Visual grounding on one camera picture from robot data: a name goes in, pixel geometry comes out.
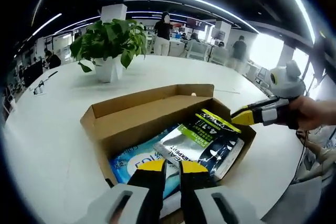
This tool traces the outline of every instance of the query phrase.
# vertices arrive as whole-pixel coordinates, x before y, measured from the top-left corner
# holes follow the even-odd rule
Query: desk
[[[106,99],[177,83],[211,83],[214,97],[237,110],[266,96],[232,69],[184,58],[138,56],[116,83],[98,83],[77,63],[45,72],[46,94],[27,90],[5,124],[5,151],[17,184],[45,223],[70,223],[109,189],[80,118]],[[302,151],[285,126],[254,125],[256,138],[227,186],[237,190],[263,217],[291,182]]]

